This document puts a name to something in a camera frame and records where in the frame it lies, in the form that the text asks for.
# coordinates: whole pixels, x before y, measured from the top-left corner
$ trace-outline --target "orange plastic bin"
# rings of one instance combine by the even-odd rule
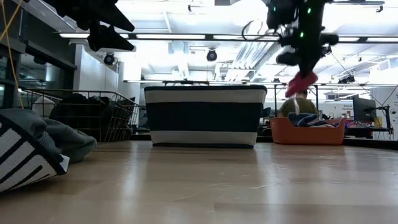
[[[288,118],[271,119],[272,139],[278,144],[340,145],[343,143],[345,121],[329,120],[339,123],[335,128],[293,127]]]

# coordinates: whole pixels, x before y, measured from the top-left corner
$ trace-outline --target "wire basket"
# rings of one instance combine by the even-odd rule
[[[98,142],[125,141],[136,133],[139,105],[119,93],[38,89],[22,92],[26,109],[93,136]]]

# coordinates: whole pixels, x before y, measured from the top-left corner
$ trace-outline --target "wooden table surface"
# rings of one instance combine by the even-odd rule
[[[64,176],[0,195],[0,223],[398,223],[398,153],[103,144]]]

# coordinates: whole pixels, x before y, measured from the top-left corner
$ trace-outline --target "striped basket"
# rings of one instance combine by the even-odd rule
[[[52,154],[33,136],[0,115],[0,192],[66,174],[69,158]]]
[[[154,146],[253,148],[264,86],[145,88]]]

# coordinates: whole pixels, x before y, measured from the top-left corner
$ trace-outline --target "person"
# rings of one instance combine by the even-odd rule
[[[300,113],[318,114],[315,105],[307,99],[308,91],[301,90],[296,94],[297,104],[300,107]],[[289,113],[295,113],[294,98],[288,99],[280,107],[278,116],[287,117]]]

